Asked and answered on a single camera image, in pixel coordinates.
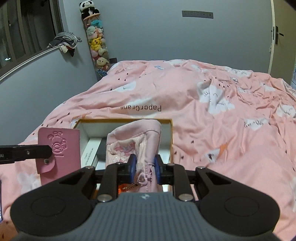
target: box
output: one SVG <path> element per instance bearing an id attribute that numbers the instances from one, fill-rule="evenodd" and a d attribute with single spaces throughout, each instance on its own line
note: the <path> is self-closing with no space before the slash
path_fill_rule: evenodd
<path id="1" fill-rule="evenodd" d="M 81 167 L 94 166 L 96 170 L 105 169 L 106 153 L 104 156 L 102 149 L 104 148 L 106 152 L 107 135 L 117 127 L 136 120 L 139 119 L 80 119 L 74 128 L 80 130 Z M 158 119 L 158 121 L 161 123 L 158 153 L 167 164 L 173 159 L 173 123 L 168 119 Z M 168 185 L 163 185 L 163 190 L 168 191 Z"/>

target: pink blanket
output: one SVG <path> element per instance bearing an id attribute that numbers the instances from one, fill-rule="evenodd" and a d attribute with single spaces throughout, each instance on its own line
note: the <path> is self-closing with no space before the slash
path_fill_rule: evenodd
<path id="1" fill-rule="evenodd" d="M 174 162 L 204 165 L 273 197 L 274 233 L 296 235 L 296 92 L 268 74 L 193 60 L 123 61 L 88 91 L 60 104 L 41 126 L 71 128 L 80 118 L 173 120 Z M 40 185 L 34 160 L 2 165 L 4 239 L 15 234 L 9 210 Z"/>

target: wall socket panel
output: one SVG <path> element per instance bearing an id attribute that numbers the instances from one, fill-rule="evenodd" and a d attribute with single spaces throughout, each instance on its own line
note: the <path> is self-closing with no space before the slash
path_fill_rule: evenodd
<path id="1" fill-rule="evenodd" d="M 182 10 L 182 17 L 192 17 L 192 18 L 214 18 L 212 12 L 202 12 L 202 11 L 184 11 Z"/>

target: window sill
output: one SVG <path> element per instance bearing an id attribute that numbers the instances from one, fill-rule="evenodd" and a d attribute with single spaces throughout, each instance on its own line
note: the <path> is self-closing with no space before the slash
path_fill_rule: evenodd
<path id="1" fill-rule="evenodd" d="M 2 69 L 0 69 L 0 84 L 1 82 L 7 77 L 9 76 L 10 74 L 12 74 L 14 71 L 18 70 L 19 68 L 23 67 L 24 65 L 30 63 L 31 61 L 45 55 L 45 54 L 48 54 L 49 52 L 55 50 L 55 49 L 58 49 L 59 46 L 55 46 L 53 48 L 50 48 L 50 49 L 47 49 L 47 50 L 44 50 L 44 51 L 41 51 L 39 53 L 36 53 L 35 55 L 31 56 L 30 58 L 27 58 L 27 59 L 24 59 L 22 60 L 21 63 L 19 64 L 16 64 L 16 66 L 13 67 L 13 62 L 11 64 L 8 64 L 6 66 L 4 66 Z"/>

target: door handle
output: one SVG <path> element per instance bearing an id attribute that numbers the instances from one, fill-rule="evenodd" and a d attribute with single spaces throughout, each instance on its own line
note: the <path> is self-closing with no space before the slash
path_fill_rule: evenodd
<path id="1" fill-rule="evenodd" d="M 278 44 L 279 35 L 284 36 L 282 33 L 279 33 L 279 27 L 276 26 L 276 32 L 275 32 L 276 39 L 275 39 L 275 44 Z"/>

